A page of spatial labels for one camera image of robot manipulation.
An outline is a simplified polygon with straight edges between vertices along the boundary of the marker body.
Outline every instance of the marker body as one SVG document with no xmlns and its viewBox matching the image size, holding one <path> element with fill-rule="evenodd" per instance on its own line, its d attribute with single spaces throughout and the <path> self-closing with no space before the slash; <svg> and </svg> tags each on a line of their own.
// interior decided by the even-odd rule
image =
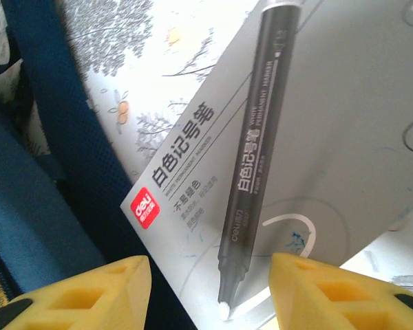
<svg viewBox="0 0 413 330">
<path fill-rule="evenodd" d="M 299 20 L 300 7 L 293 1 L 275 2 L 262 13 L 218 254 L 218 301 L 228 305 L 251 262 Z"/>
</svg>

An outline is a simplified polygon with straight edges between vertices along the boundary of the red logo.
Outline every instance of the red logo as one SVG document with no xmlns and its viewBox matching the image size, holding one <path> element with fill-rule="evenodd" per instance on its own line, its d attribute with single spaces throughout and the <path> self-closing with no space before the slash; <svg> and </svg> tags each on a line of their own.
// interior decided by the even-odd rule
<svg viewBox="0 0 413 330">
<path fill-rule="evenodd" d="M 158 216 L 160 208 L 147 188 L 142 187 L 130 205 L 142 228 L 147 229 Z"/>
</svg>

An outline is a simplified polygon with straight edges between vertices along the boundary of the patterned tablecloth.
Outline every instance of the patterned tablecloth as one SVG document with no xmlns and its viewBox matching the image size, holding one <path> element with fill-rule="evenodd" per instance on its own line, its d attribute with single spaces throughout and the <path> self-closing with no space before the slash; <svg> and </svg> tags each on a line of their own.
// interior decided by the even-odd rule
<svg viewBox="0 0 413 330">
<path fill-rule="evenodd" d="M 89 99 L 132 181 L 256 3 L 56 0 Z M 5 27 L 0 3 L 0 63 L 9 57 Z M 12 98 L 19 65 L 0 76 L 4 100 Z M 25 139 L 33 153 L 49 153 L 36 104 Z"/>
</svg>

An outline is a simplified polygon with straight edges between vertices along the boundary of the product box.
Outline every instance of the product box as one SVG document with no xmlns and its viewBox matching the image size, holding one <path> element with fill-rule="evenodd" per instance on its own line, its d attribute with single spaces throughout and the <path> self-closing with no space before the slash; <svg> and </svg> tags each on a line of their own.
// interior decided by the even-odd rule
<svg viewBox="0 0 413 330">
<path fill-rule="evenodd" d="M 257 329 L 275 315 L 273 252 L 341 265 L 413 209 L 413 1 L 303 2 L 230 320 L 218 313 L 218 250 L 265 1 L 121 205 L 199 329 Z"/>
</svg>

